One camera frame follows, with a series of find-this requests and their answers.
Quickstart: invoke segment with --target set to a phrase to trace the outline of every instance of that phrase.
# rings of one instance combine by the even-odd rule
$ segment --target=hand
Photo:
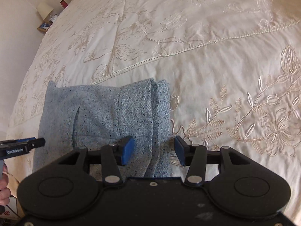
[[[3,165],[3,171],[7,172],[7,166]],[[7,188],[8,185],[8,176],[3,173],[2,179],[0,180],[0,205],[7,205],[10,200],[9,196],[11,195],[11,191],[9,188]]]

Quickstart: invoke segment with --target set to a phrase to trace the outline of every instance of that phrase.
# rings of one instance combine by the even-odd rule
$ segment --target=bedspread
[[[285,178],[301,224],[301,0],[73,0],[28,70],[8,138],[36,136],[47,84],[171,87],[173,135],[231,146]],[[10,159],[31,173],[32,153]],[[184,176],[172,154],[173,176]],[[209,168],[207,179],[216,174]]]

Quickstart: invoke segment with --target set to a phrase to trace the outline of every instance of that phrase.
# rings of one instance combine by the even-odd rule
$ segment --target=white wall
[[[19,89],[42,41],[36,7],[46,1],[59,14],[61,0],[0,0],[0,140],[5,140]]]

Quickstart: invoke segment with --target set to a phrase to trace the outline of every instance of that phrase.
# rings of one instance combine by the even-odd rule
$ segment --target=lamp
[[[42,19],[45,19],[53,11],[53,9],[54,8],[49,6],[46,2],[41,2],[37,7],[37,11]]]

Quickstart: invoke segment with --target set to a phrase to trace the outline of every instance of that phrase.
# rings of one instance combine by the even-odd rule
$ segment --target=blue speckled fabric
[[[121,88],[57,88],[50,81],[39,128],[46,145],[35,150],[33,171],[75,147],[97,150],[128,135],[135,138],[135,150],[130,163],[119,167],[123,177],[170,176],[170,89],[165,80]]]

